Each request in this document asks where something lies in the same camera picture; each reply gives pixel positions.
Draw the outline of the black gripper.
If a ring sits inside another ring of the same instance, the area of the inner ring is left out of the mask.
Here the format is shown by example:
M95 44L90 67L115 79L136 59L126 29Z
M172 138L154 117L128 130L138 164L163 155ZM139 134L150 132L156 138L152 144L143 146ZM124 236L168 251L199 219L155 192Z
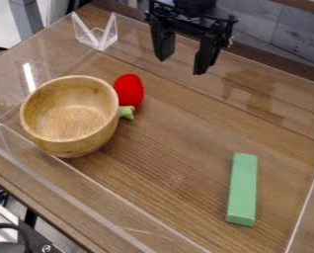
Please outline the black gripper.
M146 15L159 61L166 61L174 54L175 33L202 37L199 50L195 53L194 75L207 72L217 62L221 48L230 47L233 44L238 18L218 6L217 1L148 0Z

